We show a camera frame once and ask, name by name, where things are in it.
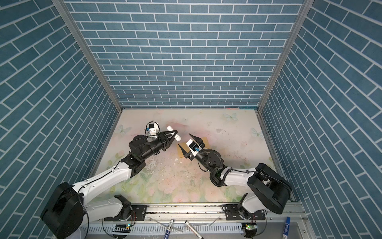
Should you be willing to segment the brown kraft envelope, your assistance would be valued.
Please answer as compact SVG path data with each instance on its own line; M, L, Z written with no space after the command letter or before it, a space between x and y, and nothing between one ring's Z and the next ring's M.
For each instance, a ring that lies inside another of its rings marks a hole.
M201 150L206 147L206 145L202 138L191 134L190 137L191 139L186 142L188 150L184 149L180 144L178 144L178 147L180 148L182 155L192 161L201 152Z

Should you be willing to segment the white glue stick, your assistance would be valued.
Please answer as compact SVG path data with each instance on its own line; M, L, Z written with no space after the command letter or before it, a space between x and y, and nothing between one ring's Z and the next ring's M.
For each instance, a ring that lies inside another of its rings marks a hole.
M174 129L170 125L167 126L167 130L172 132L171 134L174 136L177 142L181 141L182 138L177 133L175 133Z

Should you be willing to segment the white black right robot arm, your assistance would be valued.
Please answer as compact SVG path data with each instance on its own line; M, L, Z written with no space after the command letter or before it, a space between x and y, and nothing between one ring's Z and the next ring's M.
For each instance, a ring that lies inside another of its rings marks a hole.
M216 187L242 186L246 192L237 204L241 218L249 220L257 211L266 210L281 215L292 193L292 185L264 163L255 168L236 169L224 164L219 152L206 148L203 140L190 134L187 150L179 146L189 160L197 160L210 173Z

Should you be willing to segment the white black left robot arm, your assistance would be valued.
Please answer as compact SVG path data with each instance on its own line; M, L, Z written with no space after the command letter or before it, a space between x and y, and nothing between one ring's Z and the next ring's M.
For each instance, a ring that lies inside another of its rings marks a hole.
M41 220L58 239L73 239L80 227L108 217L128 220L131 203L122 195L95 203L90 202L112 186L132 178L146 165L146 159L166 151L174 141L180 141L177 130L170 126L151 141L140 134L129 143L130 152L115 166L81 182L59 184L41 212Z

